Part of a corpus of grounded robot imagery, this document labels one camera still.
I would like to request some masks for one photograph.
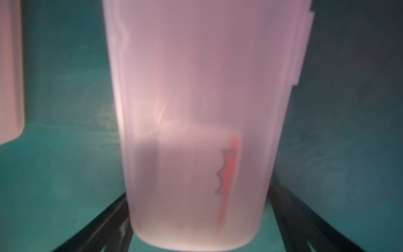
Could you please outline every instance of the teal background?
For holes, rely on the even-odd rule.
[[[124,192],[102,5],[23,0],[26,126],[0,146],[2,251],[50,251]],[[275,171],[367,251],[403,237],[403,11],[322,0]],[[161,251],[133,237],[131,251]],[[284,251],[271,207],[237,251]]]

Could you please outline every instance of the plastic box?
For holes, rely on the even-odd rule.
[[[133,230],[222,251],[258,231],[310,0],[104,0]]]
[[[0,144],[24,128],[21,10],[19,0],[0,0]]]

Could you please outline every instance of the black metal rack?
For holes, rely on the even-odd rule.
[[[268,191],[287,252],[362,252],[273,177]],[[133,231],[126,194],[54,252],[127,252]]]

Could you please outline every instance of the red marking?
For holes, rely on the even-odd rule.
[[[217,220],[217,233],[221,232],[225,223],[225,215],[228,208],[229,195],[234,182],[235,170],[237,167],[238,155],[238,138],[233,136],[231,138],[231,147],[229,150],[223,150],[225,167],[218,173],[222,179],[222,185],[219,194],[221,194],[220,209],[218,212]]]

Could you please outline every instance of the translucent plastic container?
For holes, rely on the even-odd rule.
[[[18,0],[0,0],[0,144],[24,128],[21,10]]]
[[[222,251],[258,231],[310,0],[104,0],[133,230]]]

